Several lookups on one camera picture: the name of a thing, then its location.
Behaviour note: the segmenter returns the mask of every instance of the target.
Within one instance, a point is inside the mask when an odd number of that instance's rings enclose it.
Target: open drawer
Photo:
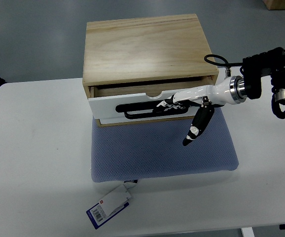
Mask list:
[[[215,84],[218,69],[204,61],[210,53],[195,14],[89,22],[83,86],[98,125],[194,116],[197,108],[148,115],[181,89]]]

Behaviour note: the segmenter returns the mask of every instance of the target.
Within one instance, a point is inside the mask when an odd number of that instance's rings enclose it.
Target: drawer handle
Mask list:
[[[128,112],[134,111],[143,111],[143,110],[153,110],[162,100],[157,101],[147,101],[147,102],[137,102],[131,104],[121,104],[116,106],[115,110],[118,113],[124,113],[125,118],[127,119],[145,119],[145,118],[153,118],[153,117],[161,117],[161,116],[169,116],[169,115],[181,115],[185,114],[188,111],[189,106],[181,107],[179,109],[169,109],[167,111],[162,112],[148,112],[148,113],[140,113],[140,114],[129,114]]]

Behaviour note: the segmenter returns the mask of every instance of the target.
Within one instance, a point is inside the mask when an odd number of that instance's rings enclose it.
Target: barcode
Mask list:
[[[103,220],[103,217],[101,216],[100,212],[98,211],[98,209],[95,209],[94,211],[92,211],[93,216],[95,217],[97,222],[100,222]]]

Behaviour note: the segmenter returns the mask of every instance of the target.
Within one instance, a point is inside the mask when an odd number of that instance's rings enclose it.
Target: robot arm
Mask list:
[[[217,57],[225,63],[220,64],[208,60]],[[207,55],[205,61],[227,68],[227,77],[218,85],[205,85],[185,89],[163,100],[153,110],[154,113],[179,109],[186,106],[199,106],[191,128],[183,141],[186,146],[200,136],[214,114],[214,108],[228,104],[243,103],[246,98],[258,99],[261,96],[261,77],[271,75],[272,111],[280,119],[285,119],[285,111],[281,111],[280,104],[285,105],[285,49],[275,48],[252,57],[244,58],[242,63],[230,64],[221,56]],[[230,76],[231,66],[242,66],[241,76]]]

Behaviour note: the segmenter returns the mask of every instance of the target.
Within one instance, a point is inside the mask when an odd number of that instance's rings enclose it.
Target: white drawer front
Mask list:
[[[90,104],[94,118],[99,119],[101,124],[194,116],[198,109],[195,107],[189,108],[188,112],[182,115],[161,116],[161,117],[143,118],[143,119],[142,118],[127,119],[124,116],[124,113],[118,113],[115,110],[116,106],[121,105],[121,104],[164,100],[172,96],[177,91],[179,90],[163,91],[159,96],[156,96],[156,97],[149,97],[145,93],[138,93],[138,94],[90,98],[88,100],[89,100],[89,104]],[[146,113],[146,112],[148,111],[138,111],[137,113]]]

